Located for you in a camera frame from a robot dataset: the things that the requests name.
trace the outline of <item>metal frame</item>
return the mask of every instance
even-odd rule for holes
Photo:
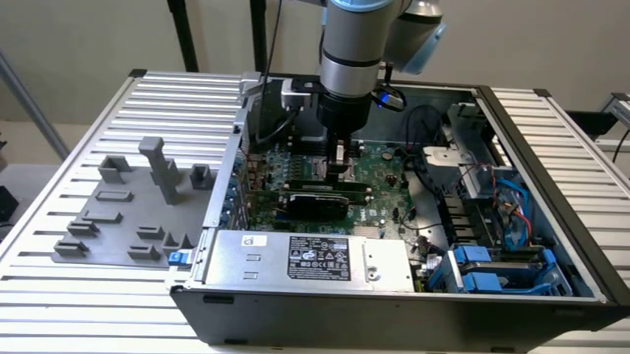
[[[238,105],[232,91],[218,91],[222,87],[210,80],[238,81],[238,77],[168,73],[167,87],[139,87],[140,78],[127,79],[108,103],[88,133],[79,142],[49,184],[35,200],[27,214],[17,222],[9,238],[0,243],[0,352],[31,353],[242,353],[242,347],[210,347],[199,341],[175,307],[163,286],[163,279],[172,277],[183,282],[187,272],[168,273],[160,270],[101,265],[67,265],[49,261],[52,246],[61,238],[67,213],[80,210],[92,192],[99,173],[96,162],[103,153],[130,154],[134,159],[135,134],[160,129],[168,137],[166,154],[178,165],[207,163],[212,157],[212,143],[199,139],[195,133],[182,131],[178,123],[203,123],[210,117],[180,117],[167,119],[155,106],[147,108],[143,120],[150,123],[131,129],[117,130],[128,135],[112,135],[111,122],[125,101],[139,98],[174,104],[172,108],[187,113],[211,114],[212,108],[200,104],[230,103]],[[551,170],[553,178],[562,178]],[[598,239],[607,250],[623,251],[626,237],[610,235]],[[618,274],[630,283],[627,266],[619,266]],[[630,319],[622,320],[597,333],[587,330],[569,332],[553,339],[533,354],[619,354],[630,347]],[[276,352],[268,347],[248,347],[251,353]],[[300,349],[304,354],[326,352],[322,349]]]
[[[258,72],[267,70],[267,0],[250,0],[252,23],[254,67]]]
[[[31,116],[32,122],[36,124],[39,131],[41,132],[43,137],[48,141],[52,150],[56,152],[59,158],[65,160],[69,154],[68,147],[63,142],[61,137],[59,136],[57,130],[52,126],[51,122],[43,115],[40,107],[37,106],[36,101],[32,99],[31,94],[28,93],[24,84],[17,77],[13,68],[9,65],[9,61],[7,60],[4,53],[0,50],[0,76],[4,79],[7,86],[9,87],[13,96],[17,99],[17,102],[21,104],[21,107],[27,111],[28,115]]]
[[[198,55],[195,53],[194,35],[190,31],[186,0],[167,0],[168,10],[174,17],[175,31],[178,32],[179,49],[187,72],[199,72]]]
[[[555,194],[553,202],[573,209],[578,217],[570,221],[579,240],[575,250],[590,253],[591,267],[601,274],[614,278],[621,273],[623,277],[630,252],[625,237],[619,236],[630,232],[629,180],[551,97],[539,97],[531,90],[507,95],[495,89],[495,94],[553,184],[559,187],[561,195]],[[533,103],[541,108],[525,108]],[[610,285],[627,303],[627,284],[613,281]]]
[[[630,95],[613,94],[602,111],[610,112],[626,128],[630,129]]]
[[[598,145],[598,148],[605,152],[614,152],[617,146],[619,145],[619,139],[597,139],[594,143]],[[621,144],[621,153],[630,153],[630,141],[626,139]]]
[[[483,91],[490,97],[497,97],[494,92],[489,89],[485,89]],[[602,192],[593,191],[589,186],[579,186],[578,184],[566,187],[566,184],[562,184],[558,181],[563,178],[554,179],[551,173],[555,173],[559,170],[563,171],[565,174],[566,171],[570,171],[570,176],[574,178],[579,177],[579,175],[575,174],[578,171],[602,173],[599,177],[602,177],[603,181],[599,183],[610,184],[610,187],[613,188],[611,193],[614,196],[609,198],[625,202],[617,210],[625,210],[630,205],[629,183],[619,178],[619,176],[622,176],[621,171],[614,167],[614,165],[611,165],[601,150],[577,127],[577,124],[557,106],[553,98],[539,97],[534,91],[523,92],[523,94],[534,95],[537,98],[531,97],[531,99],[538,100],[542,106],[539,106],[539,108],[531,108],[527,107],[527,104],[530,103],[527,100],[514,101],[510,99],[495,98],[495,111],[499,112],[499,117],[503,117],[503,128],[499,131],[511,135],[511,140],[514,141],[511,148],[515,149],[521,162],[526,163],[523,167],[530,176],[534,177],[534,186],[542,193],[542,197],[551,208],[551,213],[561,224],[561,228],[570,236],[571,244],[574,245],[579,258],[586,263],[590,273],[594,275],[599,288],[609,299],[619,302],[621,305],[627,306],[630,305],[630,291],[618,277],[617,271],[610,264],[603,251],[598,248],[594,237],[590,235],[589,229],[585,226],[587,223],[590,229],[594,231],[599,230],[599,228],[630,229],[627,218],[625,218],[623,214],[619,215],[611,211],[607,212],[606,217],[593,215],[593,213],[602,211],[599,206],[606,205],[606,202],[610,202],[610,199],[599,201],[597,198],[593,198],[591,201],[586,202],[583,208],[575,207],[582,211],[575,211],[573,205],[578,205],[578,203],[583,203],[583,201],[574,201],[571,198],[573,196],[590,198],[595,194],[601,195]],[[551,122],[559,125],[557,126],[555,131],[553,131],[549,126],[545,126],[542,130],[545,130],[547,134],[542,134],[541,128],[537,128],[537,123],[517,123],[522,117],[557,119],[551,120]],[[545,154],[538,156],[541,153],[535,153],[534,151],[534,147],[549,147],[558,144],[583,148],[587,152],[587,157],[575,159],[573,156],[566,158],[558,158],[554,155],[547,157],[549,155],[546,156]]]

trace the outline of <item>power supply label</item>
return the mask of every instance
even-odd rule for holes
[[[287,274],[291,279],[350,281],[347,239],[291,236]]]

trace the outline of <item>red wire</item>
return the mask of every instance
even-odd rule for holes
[[[527,238],[530,238],[531,236],[531,223],[530,223],[530,220],[525,217],[523,214],[521,214],[519,212],[514,211],[511,212],[523,222],[525,224],[527,225]]]

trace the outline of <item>blue cable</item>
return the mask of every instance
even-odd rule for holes
[[[503,184],[506,187],[514,189],[517,192],[519,192],[523,195],[523,216],[529,219],[530,218],[530,193],[521,188],[518,184],[515,184],[513,181],[499,178],[497,180],[497,183]],[[525,225],[525,237],[519,239],[518,246],[523,247],[525,243],[527,242],[527,225]]]

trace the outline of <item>motherboard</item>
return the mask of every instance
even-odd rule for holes
[[[291,150],[291,146],[276,144],[250,156],[250,229],[398,238],[395,220],[412,207],[399,146],[360,142],[360,157],[352,158],[351,167],[340,177],[354,190],[332,192],[324,184],[314,183],[308,194],[344,195],[351,200],[346,217],[332,221],[292,220],[280,207],[291,184],[324,180],[324,157],[300,155]]]

